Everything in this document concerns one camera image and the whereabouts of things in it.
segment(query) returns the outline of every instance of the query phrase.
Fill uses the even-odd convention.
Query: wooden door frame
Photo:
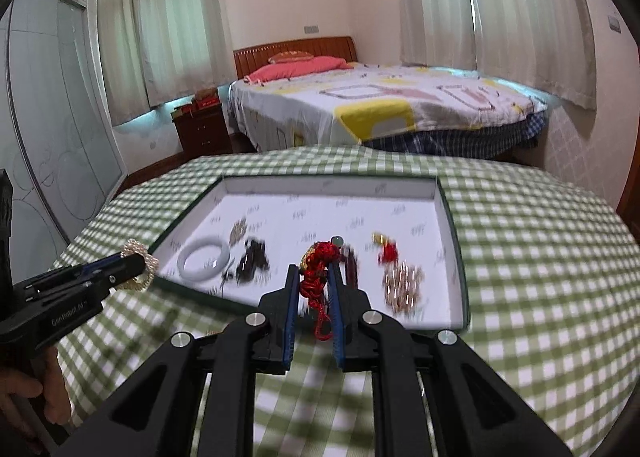
[[[638,47],[638,55],[640,58],[640,46]],[[633,160],[631,161],[631,168],[629,169],[629,176],[626,179],[625,190],[622,192],[622,197],[618,204],[618,215],[623,219],[625,217],[631,195],[634,188],[640,185],[640,120],[638,122],[638,137],[636,137],[636,151],[634,152]]]

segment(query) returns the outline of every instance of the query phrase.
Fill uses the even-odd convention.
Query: metal screw
[[[382,322],[382,314],[378,311],[367,311],[362,315],[362,319],[364,323],[368,323],[369,325],[377,325]]]
[[[247,317],[244,320],[247,322],[248,325],[251,325],[252,327],[257,327],[258,325],[262,325],[264,322],[266,322],[267,318],[261,312],[252,312],[251,314],[247,315]]]
[[[186,332],[178,332],[171,337],[171,344],[179,349],[191,343],[191,336]]]
[[[443,345],[453,345],[458,341],[458,336],[453,331],[440,331],[438,333],[438,341]]]

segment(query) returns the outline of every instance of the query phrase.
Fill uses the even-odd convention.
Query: tablecloth
[[[129,238],[149,246],[221,175],[347,172],[439,177],[468,282],[463,338],[575,455],[591,453],[640,374],[640,249],[603,199],[542,170],[359,147],[203,157],[124,192],[56,266],[110,255]],[[73,421],[175,331],[202,335],[232,319],[153,287],[111,294],[60,342]],[[341,374],[330,352],[301,334],[287,376],[258,376],[256,455],[372,455],[370,377]]]

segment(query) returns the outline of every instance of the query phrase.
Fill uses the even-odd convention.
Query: wooden nightstand
[[[174,125],[187,160],[201,155],[233,153],[221,104],[185,112],[174,117]]]

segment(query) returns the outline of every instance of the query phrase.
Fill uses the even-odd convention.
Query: beige curtain
[[[149,111],[133,0],[97,0],[104,88],[116,126]]]
[[[152,106],[236,79],[223,0],[139,0]]]
[[[471,0],[400,0],[401,60],[476,68]]]
[[[474,0],[478,70],[596,107],[586,0]]]

